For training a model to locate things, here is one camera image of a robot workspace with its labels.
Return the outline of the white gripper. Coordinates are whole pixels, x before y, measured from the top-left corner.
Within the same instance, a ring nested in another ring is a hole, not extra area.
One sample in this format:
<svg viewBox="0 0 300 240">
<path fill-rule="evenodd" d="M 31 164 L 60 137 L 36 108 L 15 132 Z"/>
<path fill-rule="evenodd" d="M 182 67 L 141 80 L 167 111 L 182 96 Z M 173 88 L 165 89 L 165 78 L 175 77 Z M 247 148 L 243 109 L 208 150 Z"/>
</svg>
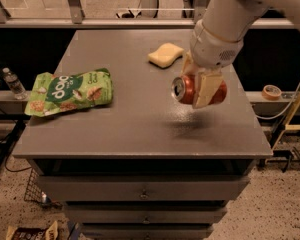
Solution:
<svg viewBox="0 0 300 240">
<path fill-rule="evenodd" d="M 199 20 L 190 38 L 190 51 L 183 56 L 182 75 L 195 75 L 198 66 L 206 69 L 225 67 L 233 63 L 243 41 L 228 42 L 215 37 Z M 202 71 L 195 76 L 194 109 L 224 101 L 224 78 L 220 71 Z"/>
</svg>

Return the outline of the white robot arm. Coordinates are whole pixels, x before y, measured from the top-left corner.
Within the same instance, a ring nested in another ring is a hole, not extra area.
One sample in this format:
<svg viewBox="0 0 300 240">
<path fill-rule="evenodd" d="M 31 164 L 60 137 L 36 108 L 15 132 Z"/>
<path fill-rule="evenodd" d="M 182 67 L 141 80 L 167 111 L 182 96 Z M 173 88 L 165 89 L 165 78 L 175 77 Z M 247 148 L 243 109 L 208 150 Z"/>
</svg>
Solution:
<svg viewBox="0 0 300 240">
<path fill-rule="evenodd" d="M 223 102 L 221 69 L 233 63 L 247 31 L 270 8 L 300 31 L 300 0 L 210 0 L 193 29 L 181 76 L 173 81 L 174 98 L 195 109 Z"/>
</svg>

